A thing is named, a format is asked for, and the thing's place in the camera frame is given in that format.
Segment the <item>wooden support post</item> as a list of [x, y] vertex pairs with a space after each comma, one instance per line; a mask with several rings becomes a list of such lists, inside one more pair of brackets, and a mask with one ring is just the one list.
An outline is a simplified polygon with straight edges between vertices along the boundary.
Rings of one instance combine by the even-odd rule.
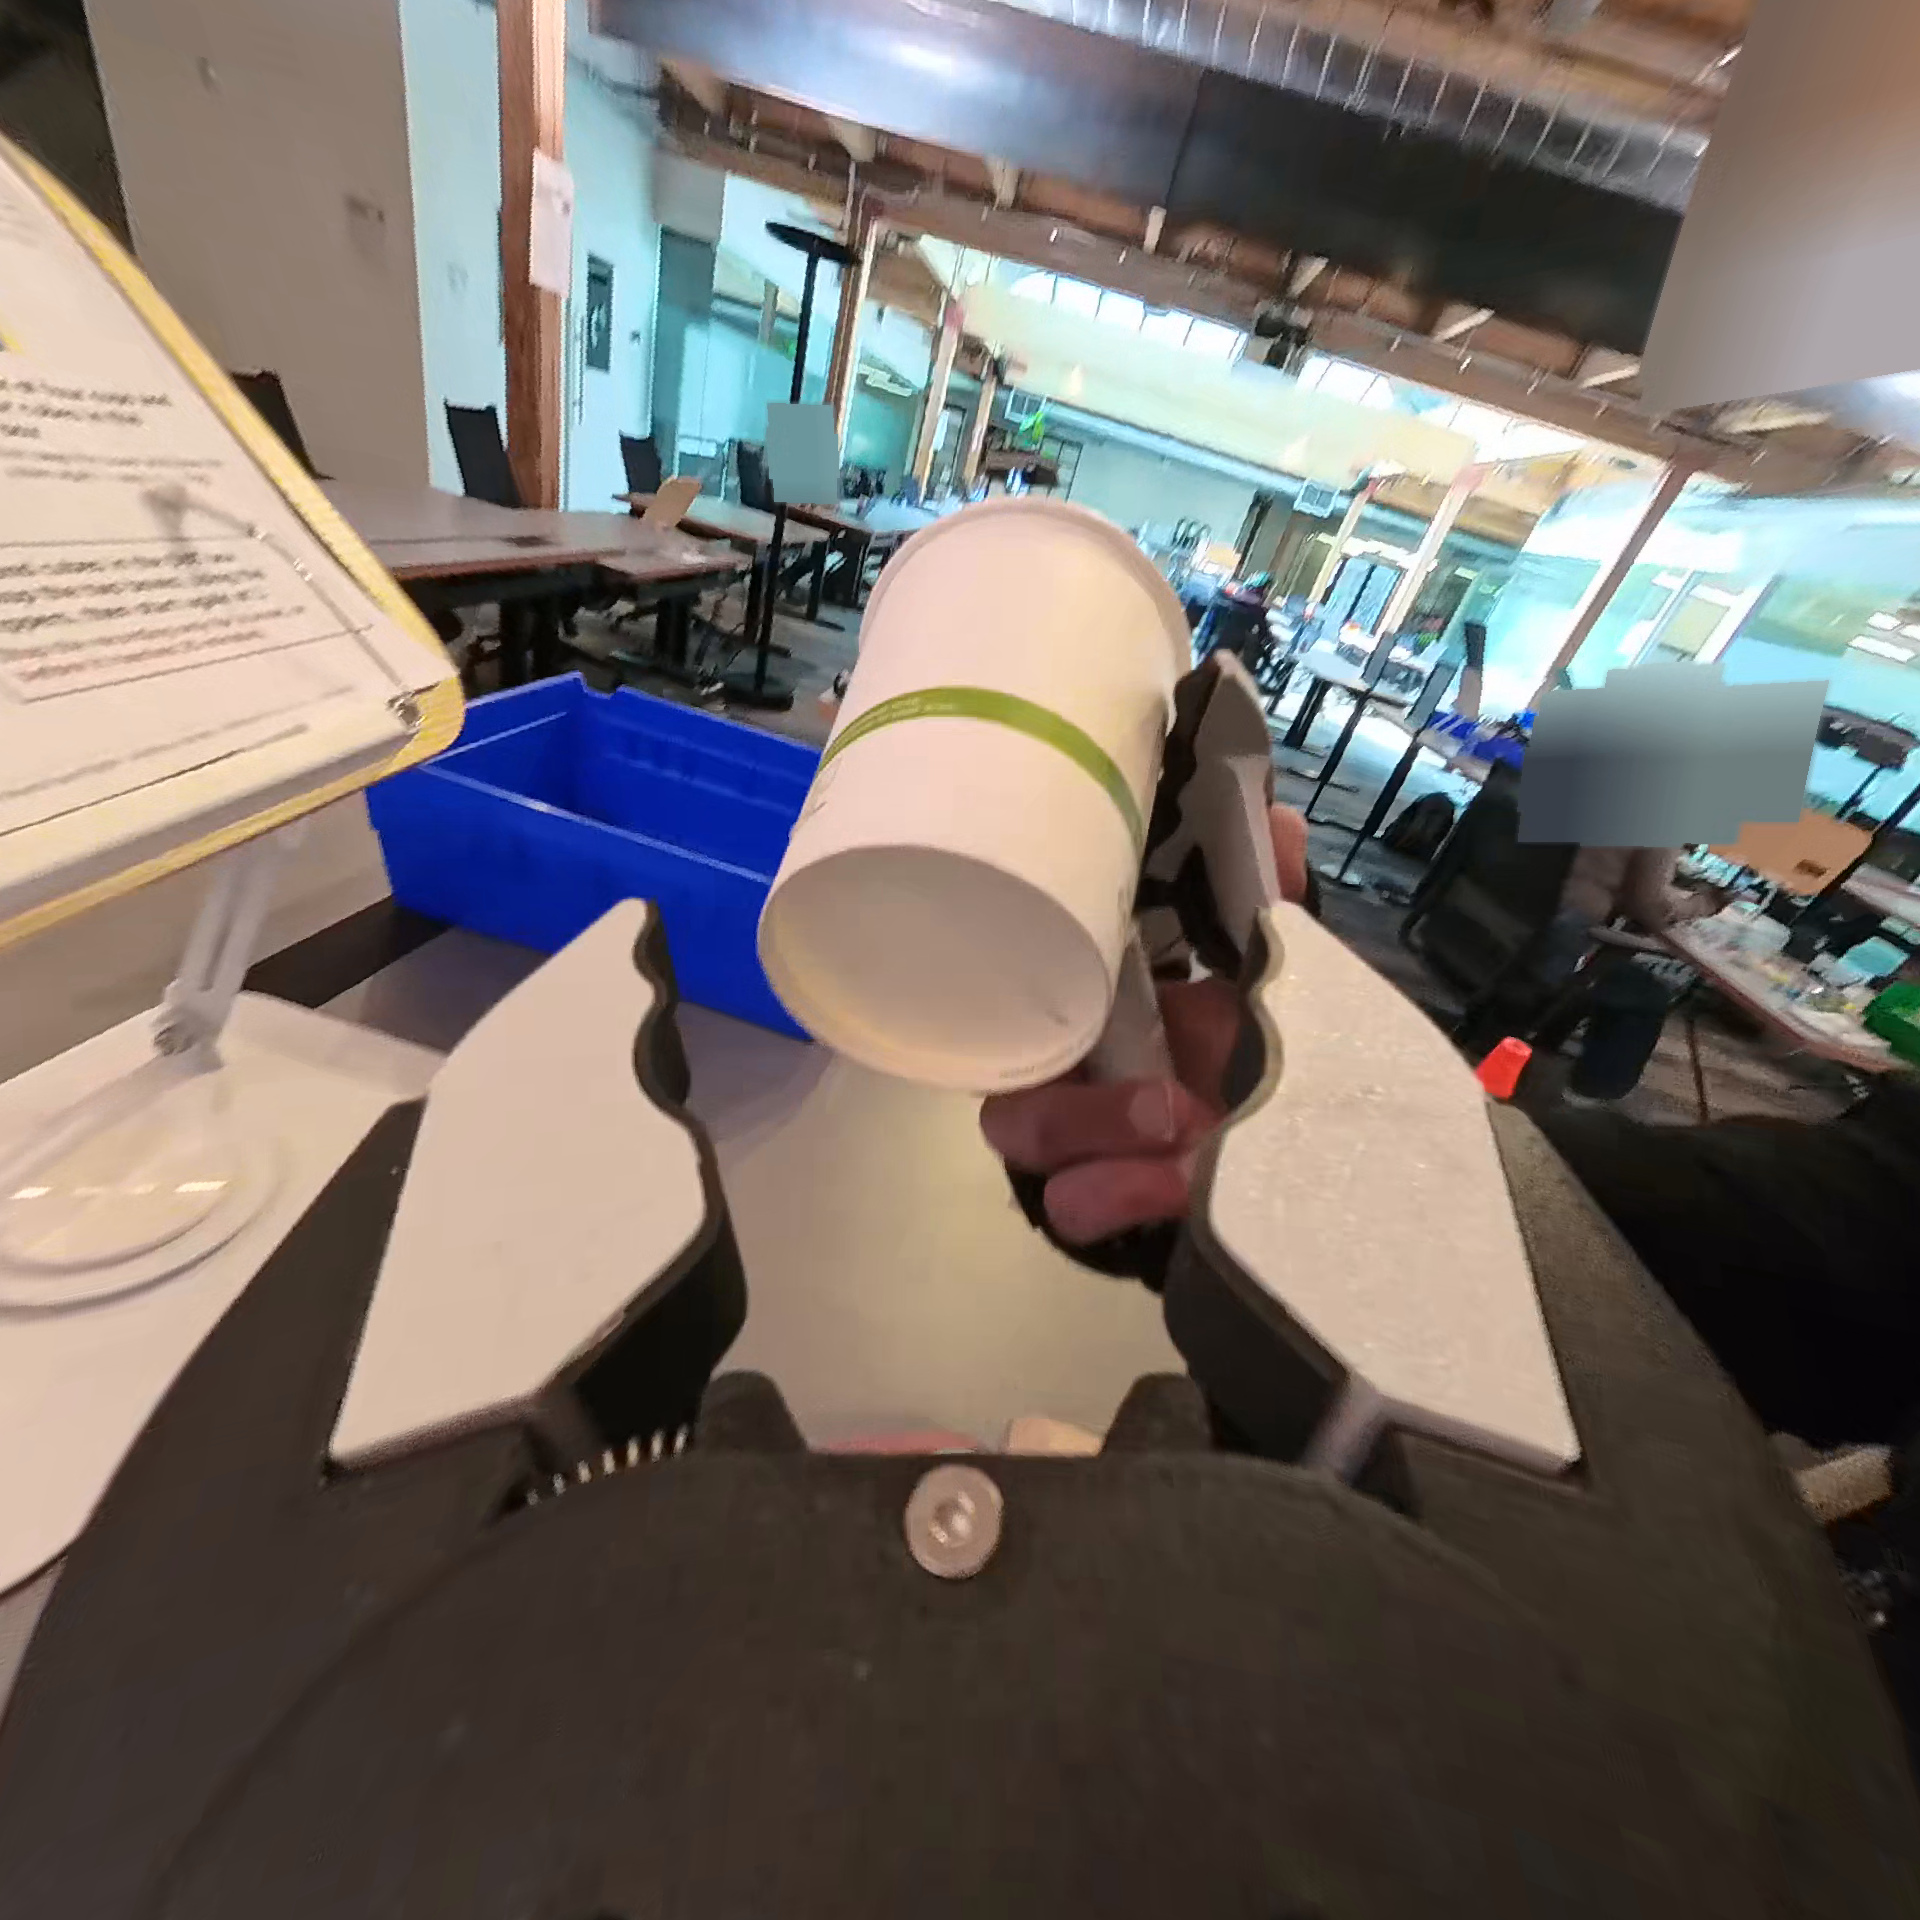
[[498, 2], [498, 246], [507, 450], [527, 506], [557, 511], [565, 493], [565, 301], [531, 287], [533, 155], [565, 161], [565, 2]]

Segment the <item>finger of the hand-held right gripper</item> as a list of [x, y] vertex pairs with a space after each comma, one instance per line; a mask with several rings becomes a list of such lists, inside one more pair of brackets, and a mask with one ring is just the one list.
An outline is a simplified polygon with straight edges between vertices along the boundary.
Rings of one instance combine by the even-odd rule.
[[1134, 924], [1155, 974], [1237, 974], [1281, 905], [1274, 744], [1258, 685], [1211, 652], [1173, 692]]

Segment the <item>person's right forearm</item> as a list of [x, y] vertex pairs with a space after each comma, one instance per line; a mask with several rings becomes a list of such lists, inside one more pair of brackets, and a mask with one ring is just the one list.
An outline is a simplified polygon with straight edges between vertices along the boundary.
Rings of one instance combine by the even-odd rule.
[[1764, 1428], [1817, 1449], [1916, 1439], [1915, 1078], [1827, 1119], [1534, 1121]]

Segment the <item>blue plastic bin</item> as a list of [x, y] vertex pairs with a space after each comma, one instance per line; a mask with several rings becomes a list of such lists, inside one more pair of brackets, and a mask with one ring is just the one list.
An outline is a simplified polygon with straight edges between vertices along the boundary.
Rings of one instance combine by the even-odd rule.
[[757, 934], [821, 756], [568, 676], [475, 700], [453, 749], [366, 805], [399, 906], [555, 955], [644, 900], [684, 1002], [800, 1041]]

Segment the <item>white paper cup green stripe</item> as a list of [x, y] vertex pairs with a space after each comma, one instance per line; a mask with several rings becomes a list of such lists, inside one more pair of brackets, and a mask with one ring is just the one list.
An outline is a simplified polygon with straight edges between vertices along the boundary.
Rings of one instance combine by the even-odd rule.
[[1092, 511], [996, 499], [905, 540], [760, 913], [791, 1018], [946, 1093], [1079, 1069], [1137, 940], [1190, 664], [1175, 589]]

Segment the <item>clear acrylic clipboard stand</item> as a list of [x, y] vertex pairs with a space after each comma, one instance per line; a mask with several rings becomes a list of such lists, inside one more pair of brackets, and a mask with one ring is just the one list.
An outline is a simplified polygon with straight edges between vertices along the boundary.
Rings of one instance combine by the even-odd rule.
[[212, 864], [138, 1065], [4, 1145], [7, 1315], [73, 1315], [182, 1281], [274, 1196], [279, 1151], [236, 1115], [225, 1035], [304, 836], [277, 829]]

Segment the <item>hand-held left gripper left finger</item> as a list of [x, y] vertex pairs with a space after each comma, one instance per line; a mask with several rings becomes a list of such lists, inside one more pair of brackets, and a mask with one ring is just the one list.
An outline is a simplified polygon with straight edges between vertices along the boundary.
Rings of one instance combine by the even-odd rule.
[[451, 1049], [331, 1466], [517, 1428], [535, 1484], [570, 1486], [692, 1449], [751, 1288], [678, 1010], [660, 909], [627, 900]]

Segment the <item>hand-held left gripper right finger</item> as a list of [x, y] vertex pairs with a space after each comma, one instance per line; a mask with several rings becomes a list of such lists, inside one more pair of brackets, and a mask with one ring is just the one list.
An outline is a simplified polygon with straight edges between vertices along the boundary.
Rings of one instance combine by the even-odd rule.
[[1232, 1109], [1194, 1168], [1164, 1323], [1231, 1439], [1345, 1483], [1393, 1434], [1581, 1463], [1493, 1106], [1428, 1018], [1302, 909], [1260, 911]]

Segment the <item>clipboard with instruction sheet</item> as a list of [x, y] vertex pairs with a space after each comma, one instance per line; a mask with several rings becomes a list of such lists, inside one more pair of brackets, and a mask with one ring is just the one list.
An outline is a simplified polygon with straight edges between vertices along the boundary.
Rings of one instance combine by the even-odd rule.
[[3, 939], [460, 734], [410, 596], [114, 234], [3, 155]]

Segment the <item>person's right hand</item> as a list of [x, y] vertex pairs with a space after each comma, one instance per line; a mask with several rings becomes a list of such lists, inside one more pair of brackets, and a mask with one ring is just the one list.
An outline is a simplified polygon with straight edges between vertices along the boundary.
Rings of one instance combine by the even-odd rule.
[[1159, 983], [1169, 1071], [1096, 1083], [1074, 1071], [978, 1111], [1029, 1225], [1082, 1269], [1160, 1292], [1202, 1148], [1232, 1115], [1241, 987], [1200, 973]]

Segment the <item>brown office table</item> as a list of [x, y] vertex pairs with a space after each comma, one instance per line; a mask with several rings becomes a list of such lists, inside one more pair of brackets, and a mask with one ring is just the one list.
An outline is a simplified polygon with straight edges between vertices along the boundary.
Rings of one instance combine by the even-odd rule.
[[783, 523], [785, 533], [777, 539], [777, 515], [706, 495], [692, 497], [682, 508], [668, 504], [664, 512], [659, 512], [660, 497], [655, 493], [616, 493], [615, 502], [632, 516], [656, 518], [690, 539], [724, 545], [754, 564], [778, 552], [780, 580], [791, 580], [796, 591], [805, 589], [805, 618], [822, 623], [829, 570], [837, 550], [837, 536], [831, 530], [791, 515]]
[[684, 635], [700, 592], [747, 570], [733, 549], [652, 524], [630, 511], [509, 508], [425, 487], [324, 479], [319, 490], [366, 543], [428, 623], [497, 611], [507, 623], [497, 687], [575, 669], [567, 616], [636, 601]]

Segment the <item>cluttered work table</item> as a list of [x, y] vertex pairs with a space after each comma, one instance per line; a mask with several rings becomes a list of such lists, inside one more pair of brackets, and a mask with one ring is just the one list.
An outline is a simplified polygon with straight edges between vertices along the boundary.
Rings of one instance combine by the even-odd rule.
[[1713, 915], [1669, 924], [1661, 943], [1778, 1050], [1857, 1076], [1915, 1074], [1860, 1024], [1890, 980], [1860, 973], [1821, 940], [1809, 957], [1791, 953], [1800, 928], [1774, 917], [1777, 900], [1781, 888], [1762, 878], [1737, 888]]

